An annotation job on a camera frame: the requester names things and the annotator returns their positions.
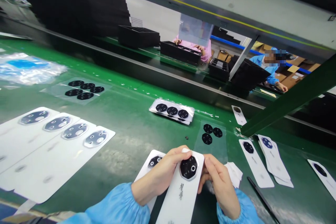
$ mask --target light blue sleeve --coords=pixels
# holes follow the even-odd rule
[[[220,224],[264,224],[257,215],[256,208],[249,197],[239,189],[236,191],[238,201],[240,203],[240,216],[238,219],[232,220],[225,216],[217,203],[217,217]]]
[[[275,71],[277,70],[277,67],[272,68],[271,75],[267,77],[268,83],[275,85],[276,82],[279,82],[279,80],[275,77]]]
[[[140,206],[134,199],[131,183],[117,185],[98,204],[84,213],[77,213],[62,224],[138,223],[148,224],[151,214],[147,205]]]

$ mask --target black stylus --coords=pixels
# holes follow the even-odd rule
[[[273,213],[271,207],[269,206],[268,202],[265,200],[264,196],[261,194],[261,192],[259,191],[258,187],[255,185],[255,183],[252,181],[252,179],[250,177],[247,177],[248,181],[250,182],[251,186],[253,186],[254,190],[256,191],[256,193],[258,194],[258,196],[261,198],[261,200],[263,201],[264,205],[266,206],[266,209],[268,210],[269,214],[280,224],[280,221],[278,220],[278,218],[275,216],[275,214]]]

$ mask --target factory workstation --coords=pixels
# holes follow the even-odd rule
[[[0,223],[335,224],[336,0],[0,0]]]

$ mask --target pink shirt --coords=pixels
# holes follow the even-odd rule
[[[196,46],[197,44],[194,44],[194,43],[191,43],[191,42],[182,40],[182,42],[181,42],[180,45],[181,45],[181,46],[184,46],[184,47],[188,47],[188,48],[190,48],[190,49],[193,49],[193,50],[195,50],[195,51],[200,52],[200,50],[198,50],[197,48],[193,48],[193,46]],[[201,56],[201,61],[203,61],[203,62],[208,62],[208,60],[209,60],[210,57],[211,57],[211,41],[210,41],[210,40],[209,40],[209,42],[208,42],[207,47],[205,47],[204,50],[205,50],[205,55],[202,55],[202,56]]]

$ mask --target yellow line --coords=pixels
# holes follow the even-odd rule
[[[287,39],[287,40],[291,40],[291,41],[294,41],[294,42],[298,42],[300,44],[304,44],[304,45],[307,45],[307,46],[312,46],[312,47],[315,47],[315,48],[319,48],[319,49],[323,49],[323,50],[330,50],[329,48],[326,48],[326,47],[323,47],[323,46],[317,46],[317,45],[314,45],[314,44],[310,44],[310,43],[306,43],[306,42],[303,42],[303,41],[300,41],[300,40],[296,40],[294,38],[290,38],[290,37],[286,37],[286,36],[283,36],[281,34],[277,34],[277,33],[274,33],[274,32],[271,32],[271,31],[267,31],[267,30],[264,30],[264,29],[261,29],[259,27],[256,27],[256,26],[253,26],[253,25],[250,25],[250,24],[247,24],[247,23],[244,23],[244,22],[241,22],[239,20],[235,20],[235,19],[232,19],[232,18],[229,18],[229,17],[225,17],[225,16],[222,16],[222,15],[219,15],[217,13],[214,13],[214,12],[210,12],[208,10],[205,10],[205,9],[202,9],[202,8],[199,8],[197,6],[194,6],[194,5],[191,5],[191,4],[188,4],[188,3],[185,3],[185,2],[182,2],[180,0],[172,0],[174,2],[177,2],[177,3],[180,3],[180,4],[183,4],[183,5],[186,5],[186,6],[189,6],[191,8],[194,8],[194,9],[197,9],[197,10],[200,10],[200,11],[203,11],[205,13],[208,13],[208,14],[211,14],[211,15],[214,15],[214,16],[217,16],[217,17],[220,17],[220,18],[223,18],[223,19],[226,19],[226,20],[230,20],[232,22],[235,22],[235,23],[239,23],[239,24],[242,24],[242,25],[245,25],[247,27],[251,27],[253,29],[256,29],[256,30],[259,30],[259,31],[262,31],[262,32],[265,32],[265,33],[268,33],[268,34],[271,34],[271,35],[274,35],[274,36],[277,36],[277,37],[281,37],[283,39]]]

